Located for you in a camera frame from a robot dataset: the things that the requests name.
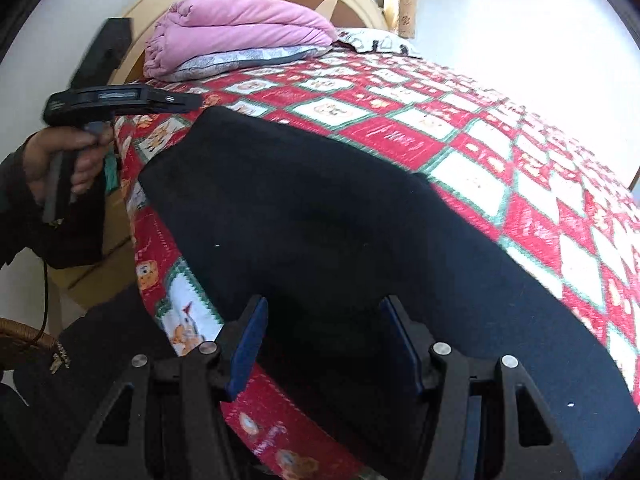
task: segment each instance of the woven basket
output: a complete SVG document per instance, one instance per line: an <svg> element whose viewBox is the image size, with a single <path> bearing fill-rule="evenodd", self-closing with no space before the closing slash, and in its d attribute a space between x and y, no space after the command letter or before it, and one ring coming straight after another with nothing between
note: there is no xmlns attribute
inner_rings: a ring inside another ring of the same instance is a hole
<svg viewBox="0 0 640 480"><path fill-rule="evenodd" d="M25 350L25 343L37 335L38 330L34 327L0 317L0 370L14 370L39 349L51 350L55 346L56 339L44 333Z"/></svg>

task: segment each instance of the black sleeve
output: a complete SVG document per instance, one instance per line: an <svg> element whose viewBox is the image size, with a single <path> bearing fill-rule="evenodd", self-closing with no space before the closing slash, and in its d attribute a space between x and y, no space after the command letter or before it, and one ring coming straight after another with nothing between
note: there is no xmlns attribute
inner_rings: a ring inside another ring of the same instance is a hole
<svg viewBox="0 0 640 480"><path fill-rule="evenodd" d="M102 257L104 174L78 198L59 225L41 220L22 168L24 145L0 164L0 266L28 247L51 267L88 265Z"/></svg>

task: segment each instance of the black cable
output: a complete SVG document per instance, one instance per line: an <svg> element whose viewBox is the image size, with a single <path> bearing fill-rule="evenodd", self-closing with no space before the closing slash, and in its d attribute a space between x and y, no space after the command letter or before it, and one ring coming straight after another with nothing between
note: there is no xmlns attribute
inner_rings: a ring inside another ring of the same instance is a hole
<svg viewBox="0 0 640 480"><path fill-rule="evenodd" d="M47 264L44 260L42 261L42 268L44 269L44 316L42 319L42 325L36 334L36 337L26 342L20 352L27 351L31 346L38 342L42 337L42 334L44 334L44 329L47 326L47 319L49 319L49 272L47 271Z"/></svg>

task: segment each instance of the hand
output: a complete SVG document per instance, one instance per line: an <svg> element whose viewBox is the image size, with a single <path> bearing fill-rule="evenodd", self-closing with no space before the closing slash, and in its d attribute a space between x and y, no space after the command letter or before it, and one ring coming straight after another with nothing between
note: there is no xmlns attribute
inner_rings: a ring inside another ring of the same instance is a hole
<svg viewBox="0 0 640 480"><path fill-rule="evenodd" d="M71 191L80 195L93 185L95 177L102 171L104 156L112 140L113 129L107 124L100 136L71 126L60 126L45 128L31 137L24 147L22 166L35 201L42 203L44 200L49 161L54 153L82 150L71 176Z"/></svg>

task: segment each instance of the silver bolt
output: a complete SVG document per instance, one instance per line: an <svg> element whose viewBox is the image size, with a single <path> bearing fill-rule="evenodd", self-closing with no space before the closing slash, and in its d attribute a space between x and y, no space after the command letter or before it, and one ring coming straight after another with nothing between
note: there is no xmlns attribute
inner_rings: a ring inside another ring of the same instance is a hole
<svg viewBox="0 0 640 480"><path fill-rule="evenodd" d="M198 350L200 350L201 354L208 355L213 354L218 349L218 345L216 345L213 341L205 341L200 346L198 346Z"/></svg>
<svg viewBox="0 0 640 480"><path fill-rule="evenodd" d="M449 355L451 353L451 347L446 343L436 343L433 345L433 351L438 355Z"/></svg>
<svg viewBox="0 0 640 480"><path fill-rule="evenodd" d="M144 354L138 354L131 360L131 365L134 368L142 368L148 363L149 359Z"/></svg>
<svg viewBox="0 0 640 480"><path fill-rule="evenodd" d="M505 355L502 357L502 364L507 368L515 368L518 366L518 360L512 355Z"/></svg>

